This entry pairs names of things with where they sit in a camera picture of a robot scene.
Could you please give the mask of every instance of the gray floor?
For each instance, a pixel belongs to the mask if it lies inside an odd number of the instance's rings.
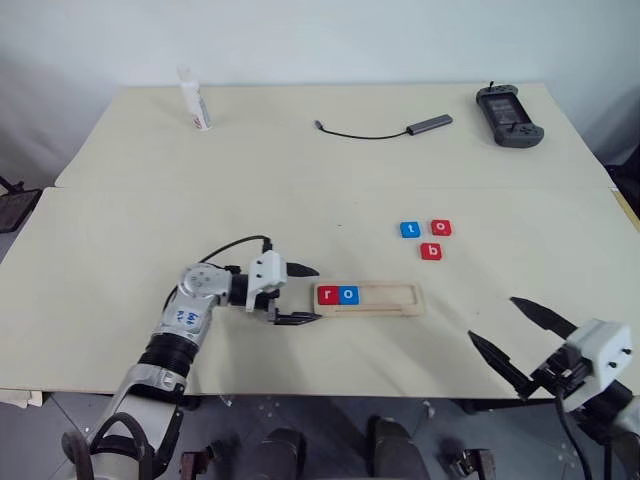
[[[67,478],[60,436],[72,428],[88,432],[108,400],[99,395],[56,393],[42,408],[0,405],[0,478]],[[236,397],[228,407],[217,397],[207,397],[197,410],[186,413],[176,453],[161,478],[180,478],[180,454],[201,450],[213,440],[235,439],[239,449],[234,464],[242,465],[265,435],[281,426],[305,434],[308,454],[303,478],[365,476],[362,455],[371,415],[393,417],[407,428],[434,480],[457,478],[443,468],[441,457],[461,447],[491,449],[499,479],[582,478],[549,405],[467,415],[449,400],[430,400],[430,404],[435,410],[432,418],[422,399],[256,396]],[[601,448],[576,432],[595,478],[600,478]],[[616,473],[614,478],[623,478],[618,465]],[[198,478],[220,477],[210,468]]]

